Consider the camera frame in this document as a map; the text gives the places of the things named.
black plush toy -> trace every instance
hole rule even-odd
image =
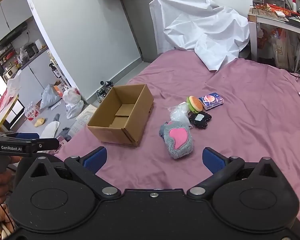
[[[200,112],[198,114],[192,114],[189,117],[190,123],[199,129],[205,129],[208,124],[207,122],[211,120],[211,115],[207,114],[206,112]]]

bed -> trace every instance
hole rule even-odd
[[[99,146],[108,151],[97,175],[120,190],[126,188],[183,188],[185,191],[211,175],[202,164],[202,150],[211,147],[226,157],[247,162],[263,156],[274,159],[300,199],[300,78],[285,70],[235,59],[218,72],[209,71],[192,51],[171,50],[158,57],[130,84],[146,83],[154,109],[137,148],[102,143],[87,127],[56,155],[83,156]],[[207,129],[192,129],[194,151],[172,159],[159,136],[169,120],[170,106],[187,96],[218,92],[223,106],[209,111]]]

fuzzy gray pouch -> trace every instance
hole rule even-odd
[[[159,134],[164,139],[172,158],[178,159],[192,152],[193,140],[190,129],[182,122],[165,123],[160,127]]]

silver screw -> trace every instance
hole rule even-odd
[[[118,189],[115,187],[105,187],[102,189],[102,193],[105,195],[114,195],[118,192]]]
[[[204,193],[206,193],[206,190],[203,188],[203,187],[193,187],[190,189],[190,192],[193,194],[193,195],[203,195]]]
[[[150,193],[150,197],[159,197],[159,194],[158,194],[158,193],[155,193],[155,192],[153,192],[153,193]]]

desk leg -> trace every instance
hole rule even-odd
[[[258,62],[257,24],[255,22],[248,22],[248,24],[250,31],[251,59]]]
[[[298,49],[298,54],[297,54],[297,62],[296,62],[296,66],[294,68],[294,73],[297,72],[297,69],[298,69],[298,65],[299,65],[299,61],[300,61],[300,44],[299,44],[299,49]]]

